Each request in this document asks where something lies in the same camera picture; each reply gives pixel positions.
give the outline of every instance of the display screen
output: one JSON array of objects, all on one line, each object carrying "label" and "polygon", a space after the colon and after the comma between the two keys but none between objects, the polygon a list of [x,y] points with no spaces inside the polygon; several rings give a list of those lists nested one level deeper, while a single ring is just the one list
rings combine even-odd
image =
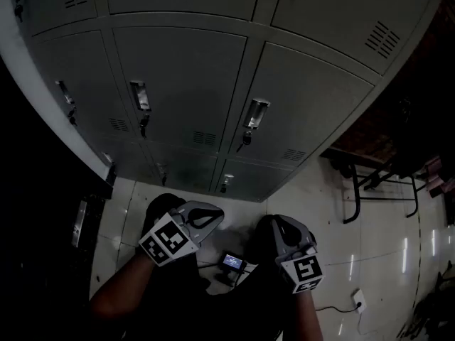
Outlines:
[{"label": "display screen", "polygon": [[240,269],[240,266],[242,265],[242,260],[231,255],[226,255],[226,257],[223,260],[223,263],[233,268]]}]

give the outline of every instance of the black pants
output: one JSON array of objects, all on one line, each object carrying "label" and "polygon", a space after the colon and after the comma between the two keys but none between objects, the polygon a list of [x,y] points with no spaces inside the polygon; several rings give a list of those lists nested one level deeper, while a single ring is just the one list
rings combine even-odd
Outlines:
[{"label": "black pants", "polygon": [[[170,194],[157,197],[147,210],[143,233],[183,203]],[[289,316],[289,293],[271,261],[258,265],[231,292],[209,296],[191,254],[155,268],[126,339],[274,340]]]}]

